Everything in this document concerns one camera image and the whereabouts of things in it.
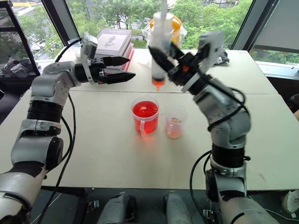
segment measuring cup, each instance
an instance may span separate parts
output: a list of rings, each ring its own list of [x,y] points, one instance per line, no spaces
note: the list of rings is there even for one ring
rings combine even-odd
[[[135,128],[141,135],[151,133],[157,128],[159,104],[154,98],[150,96],[137,98],[132,103],[131,109]]]
[[[165,132],[170,138],[178,138],[182,133],[182,126],[187,114],[182,107],[174,107],[166,113]]]

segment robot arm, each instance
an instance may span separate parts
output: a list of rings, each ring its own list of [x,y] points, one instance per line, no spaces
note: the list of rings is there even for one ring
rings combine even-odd
[[[232,89],[205,72],[223,52],[224,38],[220,31],[200,37],[194,56],[182,53],[173,43],[170,55],[178,62],[174,66],[159,49],[149,47],[154,60],[171,81],[189,91],[194,102],[206,116],[212,137],[211,170],[206,171],[206,191],[218,202],[226,224],[278,223],[258,203],[246,197],[246,134],[250,116],[243,101],[236,99]]]
[[[122,57],[106,57],[93,63],[97,40],[82,39],[81,62],[58,62],[48,65],[34,79],[27,118],[22,121],[11,152],[13,168],[0,175],[0,223],[29,223],[29,212],[46,174],[62,160],[60,134],[62,110],[72,87],[81,83],[117,83],[128,81],[134,73],[107,75],[106,66],[121,65]]]

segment floor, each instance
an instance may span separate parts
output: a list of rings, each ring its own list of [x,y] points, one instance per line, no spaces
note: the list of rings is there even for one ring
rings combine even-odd
[[[86,197],[76,197],[67,194],[57,193],[51,206],[49,207],[43,224],[96,224],[105,203],[112,196],[119,192],[126,191],[128,194],[134,195],[137,200],[136,221],[153,224],[165,224],[165,215],[163,213],[163,197],[168,190],[164,189],[88,189]],[[176,190],[185,202],[187,209],[192,217],[193,223],[203,223],[202,218],[196,211],[195,205],[190,197],[188,190]],[[281,199],[287,191],[268,191],[268,192],[250,192],[250,196],[260,203],[264,208],[270,209],[282,216],[292,218],[291,215],[285,213],[281,209]],[[41,190],[39,197],[31,212],[31,224],[36,224],[38,216],[43,210],[46,201],[51,192]],[[195,191],[195,197],[202,209],[209,209],[210,202],[206,197],[204,190]],[[83,214],[83,207],[86,202],[99,200],[100,207],[92,212]],[[217,210],[217,204],[212,204],[212,210]],[[294,221],[285,220],[277,215],[271,214],[282,224],[296,223]],[[296,212],[297,220],[299,220],[299,210]]]

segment red liquid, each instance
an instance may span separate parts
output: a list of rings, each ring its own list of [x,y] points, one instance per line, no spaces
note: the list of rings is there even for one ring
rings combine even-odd
[[[153,115],[155,115],[158,112],[158,106],[151,102],[151,101],[142,101],[137,103],[134,107],[133,107],[133,113],[141,118],[149,118]],[[140,120],[134,118],[134,122],[135,122],[135,128],[138,132],[140,131]],[[144,131],[146,134],[153,132],[158,125],[158,118],[159,116],[156,116],[153,120],[147,120],[144,123]]]

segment book stack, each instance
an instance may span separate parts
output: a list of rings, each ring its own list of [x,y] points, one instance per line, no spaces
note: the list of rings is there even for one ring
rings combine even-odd
[[[123,56],[132,59],[134,49],[131,42],[131,30],[126,29],[103,29],[97,36],[98,46],[95,53],[95,61],[103,57]],[[120,66],[108,66],[110,73],[119,70],[128,71],[130,61]]]

